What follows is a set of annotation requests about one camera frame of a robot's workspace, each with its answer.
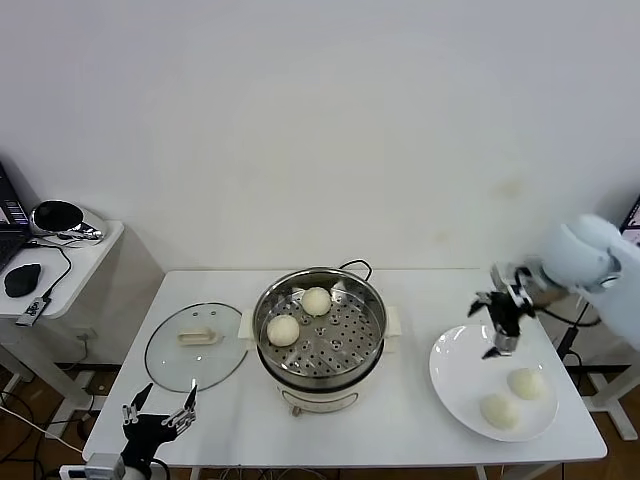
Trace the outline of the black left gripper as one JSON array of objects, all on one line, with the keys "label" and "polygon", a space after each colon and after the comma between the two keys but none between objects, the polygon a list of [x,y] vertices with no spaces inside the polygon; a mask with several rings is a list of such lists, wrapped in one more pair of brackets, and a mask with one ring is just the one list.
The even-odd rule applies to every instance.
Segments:
[{"label": "black left gripper", "polygon": [[138,414],[142,411],[153,383],[148,383],[133,398],[122,406],[123,431],[127,443],[122,451],[124,465],[135,469],[148,469],[158,448],[174,441],[177,430],[186,430],[196,419],[196,395],[198,385],[191,381],[191,390],[182,408],[171,415]]}]

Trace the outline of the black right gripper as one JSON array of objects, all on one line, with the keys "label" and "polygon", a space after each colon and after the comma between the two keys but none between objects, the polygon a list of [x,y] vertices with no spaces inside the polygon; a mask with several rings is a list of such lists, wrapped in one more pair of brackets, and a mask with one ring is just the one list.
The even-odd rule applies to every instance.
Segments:
[{"label": "black right gripper", "polygon": [[534,307],[528,300],[517,303],[509,293],[477,292],[472,301],[467,316],[471,317],[482,309],[489,310],[491,319],[497,331],[493,337],[493,346],[483,355],[483,360],[511,356],[518,344],[521,333],[520,320],[524,317],[535,317]]}]

